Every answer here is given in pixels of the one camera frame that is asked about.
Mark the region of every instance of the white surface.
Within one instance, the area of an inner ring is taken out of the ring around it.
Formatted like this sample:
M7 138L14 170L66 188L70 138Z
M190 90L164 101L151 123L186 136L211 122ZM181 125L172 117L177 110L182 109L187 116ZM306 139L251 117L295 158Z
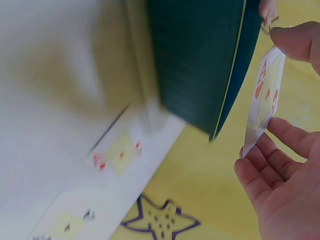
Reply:
M143 1L26 2L0 2L0 238L32 237L76 191L69 204L93 201L106 218L95 239L107 239L185 123L160 112ZM88 151L128 103L100 148L130 128L141 156L122 175L92 171Z

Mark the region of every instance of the printed pattern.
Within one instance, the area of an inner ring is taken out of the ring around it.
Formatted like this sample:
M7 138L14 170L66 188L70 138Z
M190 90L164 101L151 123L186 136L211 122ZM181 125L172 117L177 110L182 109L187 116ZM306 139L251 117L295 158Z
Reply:
M145 195L140 195L136 201L138 216L121 223L125 228L152 234L153 240L175 240L182 232L199 226L201 223L194 217L182 213L171 200L163 206L155 205Z

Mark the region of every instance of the dark green cover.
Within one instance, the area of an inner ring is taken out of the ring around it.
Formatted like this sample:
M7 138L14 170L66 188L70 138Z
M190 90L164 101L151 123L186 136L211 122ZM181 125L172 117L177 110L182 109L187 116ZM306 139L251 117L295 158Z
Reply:
M244 4L244 0L147 1L162 102L210 139L228 116L257 42L259 1L247 0L245 11Z

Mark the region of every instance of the finger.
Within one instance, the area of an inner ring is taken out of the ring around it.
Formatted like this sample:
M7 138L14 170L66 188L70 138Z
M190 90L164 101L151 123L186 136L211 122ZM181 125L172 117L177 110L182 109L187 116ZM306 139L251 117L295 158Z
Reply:
M315 134L307 162L313 162L313 164L317 166L320 164L320 134Z
M268 26L271 26L272 16L273 16L273 12L269 11L268 15L266 16L266 24Z
M320 23L310 21L296 27L274 27L270 36L289 58L311 63L320 75Z
M265 133L256 143L256 146L274 171L285 181L289 180L302 165L301 162L292 160L283 151L278 149L271 138Z
M267 129L305 159L309 158L311 147L318 135L317 132L309 133L299 127L292 126L286 120L278 117L271 119Z
M248 152L245 158L252 163L255 169L261 174L261 177L272 189L280 187L285 182L272 166L270 166L267 159L256 145Z
M270 0L261 0L260 4L259 4L259 13L260 16L265 20L267 18L268 15L268 5L269 5L269 1Z
M234 171L258 214L261 206L272 193L271 187L246 158L240 158L235 162Z

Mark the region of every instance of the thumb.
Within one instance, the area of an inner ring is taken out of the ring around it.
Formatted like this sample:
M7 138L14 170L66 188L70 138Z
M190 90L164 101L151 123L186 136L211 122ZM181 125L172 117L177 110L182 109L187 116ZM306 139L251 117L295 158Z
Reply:
M309 21L296 27L274 27L274 44L289 58L311 63L320 75L320 23Z

